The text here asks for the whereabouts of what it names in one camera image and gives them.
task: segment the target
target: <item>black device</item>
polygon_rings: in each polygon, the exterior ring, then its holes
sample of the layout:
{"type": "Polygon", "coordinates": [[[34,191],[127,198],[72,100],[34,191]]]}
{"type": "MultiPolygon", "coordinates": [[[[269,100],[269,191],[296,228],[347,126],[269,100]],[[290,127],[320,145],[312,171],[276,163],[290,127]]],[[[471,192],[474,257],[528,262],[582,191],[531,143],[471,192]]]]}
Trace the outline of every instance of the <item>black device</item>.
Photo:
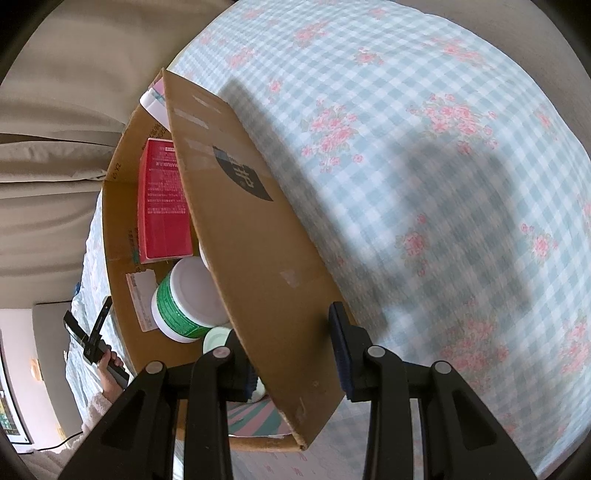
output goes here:
{"type": "Polygon", "coordinates": [[[418,400],[426,480],[535,480],[509,435],[447,362],[404,362],[349,323],[342,303],[329,311],[341,387],[371,401],[363,480],[413,480],[410,399],[418,400]]]}
{"type": "MultiPolygon", "coordinates": [[[[87,335],[82,329],[70,310],[64,315],[64,326],[66,327],[66,330],[68,330],[72,338],[80,344],[83,349],[84,359],[90,364],[97,364],[107,351],[107,344],[102,339],[100,330],[103,328],[103,323],[105,322],[112,305],[113,299],[109,296],[106,298],[89,335],[87,335]]],[[[129,374],[124,368],[115,365],[112,359],[109,360],[107,371],[113,375],[113,378],[121,388],[127,387],[129,384],[129,374]]]]}
{"type": "Polygon", "coordinates": [[[188,399],[185,480],[231,480],[226,402],[246,402],[258,376],[232,330],[194,364],[150,362],[90,432],[59,480],[172,478],[178,403],[188,399]]]}
{"type": "MultiPolygon", "coordinates": [[[[535,480],[521,452],[462,376],[447,362],[403,362],[350,325],[342,303],[329,310],[343,390],[371,402],[363,480],[413,480],[410,399],[419,400],[426,480],[535,480]]],[[[178,402],[188,399],[185,480],[231,480],[226,402],[244,402],[257,375],[234,330],[225,347],[194,364],[154,361],[136,377],[59,477],[102,480],[104,463],[121,479],[172,478],[178,402]]]]}

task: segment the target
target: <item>wall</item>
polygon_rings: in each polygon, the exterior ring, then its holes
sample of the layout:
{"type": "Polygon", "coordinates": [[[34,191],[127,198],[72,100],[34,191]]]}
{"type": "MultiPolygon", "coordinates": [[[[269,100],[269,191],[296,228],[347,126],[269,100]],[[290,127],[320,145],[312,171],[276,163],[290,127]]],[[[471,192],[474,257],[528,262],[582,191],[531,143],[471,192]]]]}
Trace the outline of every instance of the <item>wall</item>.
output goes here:
{"type": "Polygon", "coordinates": [[[66,437],[80,431],[82,418],[72,389],[66,380],[64,351],[70,349],[70,334],[64,328],[64,314],[72,306],[44,303],[33,307],[33,333],[37,358],[53,410],[66,437]]]}
{"type": "Polygon", "coordinates": [[[34,442],[32,446],[16,446],[17,451],[61,443],[57,417],[45,383],[36,381],[31,375],[30,360],[37,358],[31,310],[0,309],[0,335],[13,399],[34,442]]]}

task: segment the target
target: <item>beige curtain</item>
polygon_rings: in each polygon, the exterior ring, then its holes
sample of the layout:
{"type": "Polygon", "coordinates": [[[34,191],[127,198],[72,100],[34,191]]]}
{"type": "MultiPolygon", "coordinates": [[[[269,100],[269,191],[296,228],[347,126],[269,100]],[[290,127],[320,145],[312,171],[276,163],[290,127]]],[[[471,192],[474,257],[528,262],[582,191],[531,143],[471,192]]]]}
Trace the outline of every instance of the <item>beige curtain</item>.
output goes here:
{"type": "Polygon", "coordinates": [[[139,97],[230,0],[64,0],[0,87],[0,132],[115,146],[139,97]]]}
{"type": "Polygon", "coordinates": [[[65,0],[0,86],[0,308],[72,298],[101,179],[157,72],[230,0],[65,0]]]}

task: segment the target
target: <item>cardboard box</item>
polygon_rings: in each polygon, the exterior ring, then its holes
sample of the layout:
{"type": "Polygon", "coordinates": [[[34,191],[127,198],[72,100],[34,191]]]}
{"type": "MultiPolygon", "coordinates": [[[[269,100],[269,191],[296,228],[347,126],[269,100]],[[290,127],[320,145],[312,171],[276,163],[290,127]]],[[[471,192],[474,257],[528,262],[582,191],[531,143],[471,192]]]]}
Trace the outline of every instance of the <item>cardboard box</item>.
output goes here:
{"type": "MultiPolygon", "coordinates": [[[[246,353],[293,434],[230,439],[246,450],[305,449],[343,393],[327,312],[340,292],[263,157],[231,107],[163,72],[177,162],[197,238],[246,353]]],[[[180,344],[142,332],[125,274],[153,268],[161,281],[173,262],[141,265],[137,255],[138,166],[149,137],[171,138],[139,106],[109,167],[103,230],[113,306],[133,367],[153,359],[194,362],[201,342],[180,344]]]]}

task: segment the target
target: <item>cardboard flap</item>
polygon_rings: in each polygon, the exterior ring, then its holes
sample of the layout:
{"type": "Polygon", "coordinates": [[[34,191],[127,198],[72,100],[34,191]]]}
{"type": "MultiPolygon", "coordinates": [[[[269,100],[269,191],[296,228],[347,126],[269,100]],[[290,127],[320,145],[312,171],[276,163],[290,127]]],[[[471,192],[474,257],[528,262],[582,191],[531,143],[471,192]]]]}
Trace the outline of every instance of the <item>cardboard flap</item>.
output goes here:
{"type": "Polygon", "coordinates": [[[343,397],[327,322],[342,296],[232,108],[163,78],[197,237],[246,353],[307,447],[343,397]]]}

